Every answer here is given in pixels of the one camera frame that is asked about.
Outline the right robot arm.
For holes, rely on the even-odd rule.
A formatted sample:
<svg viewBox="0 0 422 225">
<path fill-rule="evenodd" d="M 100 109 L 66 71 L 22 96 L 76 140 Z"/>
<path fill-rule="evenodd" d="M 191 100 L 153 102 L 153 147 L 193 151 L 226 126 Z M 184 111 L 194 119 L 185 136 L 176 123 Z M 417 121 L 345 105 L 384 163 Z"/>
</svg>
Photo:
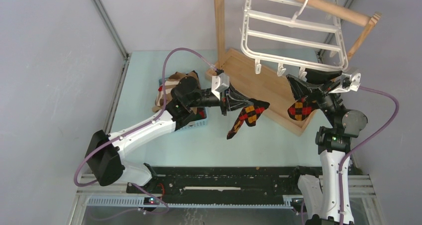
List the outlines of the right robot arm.
<svg viewBox="0 0 422 225">
<path fill-rule="evenodd" d="M 305 81 L 287 75 L 295 102 L 288 115 L 304 121 L 316 110 L 323 112 L 330 127 L 321 126 L 315 143 L 322 167 L 322 175 L 301 174 L 289 181 L 295 194 L 302 194 L 301 215 L 305 225 L 352 225 L 355 223 L 348 193 L 348 164 L 351 141 L 357 138 L 368 123 L 361 111 L 347 109 L 340 95 L 357 91 L 361 85 L 359 72 L 325 73 L 317 81 Z"/>
</svg>

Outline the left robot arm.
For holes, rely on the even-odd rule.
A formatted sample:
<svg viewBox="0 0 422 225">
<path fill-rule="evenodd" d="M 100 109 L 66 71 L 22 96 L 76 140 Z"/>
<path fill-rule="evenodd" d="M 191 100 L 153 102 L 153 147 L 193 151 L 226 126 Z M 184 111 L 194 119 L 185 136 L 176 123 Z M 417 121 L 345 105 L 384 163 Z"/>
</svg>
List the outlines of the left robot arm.
<svg viewBox="0 0 422 225">
<path fill-rule="evenodd" d="M 106 134 L 103 130 L 92 136 L 86 153 L 86 163 L 100 186 L 117 181 L 138 185 L 145 193 L 157 188 L 157 179 L 146 164 L 126 161 L 129 153 L 168 133 L 175 132 L 195 118 L 194 108 L 219 107 L 221 113 L 253 105 L 253 100 L 228 83 L 228 76 L 215 77 L 216 86 L 201 90 L 194 77 L 182 78 L 171 90 L 172 99 L 149 119 L 119 132 Z"/>
</svg>

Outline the red black argyle sock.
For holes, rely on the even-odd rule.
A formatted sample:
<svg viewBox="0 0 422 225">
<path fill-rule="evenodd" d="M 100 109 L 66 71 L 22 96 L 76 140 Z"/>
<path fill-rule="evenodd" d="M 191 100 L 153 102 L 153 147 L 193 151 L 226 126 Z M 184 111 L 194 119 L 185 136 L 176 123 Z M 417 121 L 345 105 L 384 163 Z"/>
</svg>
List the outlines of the red black argyle sock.
<svg viewBox="0 0 422 225">
<path fill-rule="evenodd" d="M 307 97 L 303 97 L 293 103 L 287 110 L 289 117 L 292 120 L 304 121 L 311 113 L 318 110 L 319 106 L 316 101 L 312 101 Z"/>
</svg>

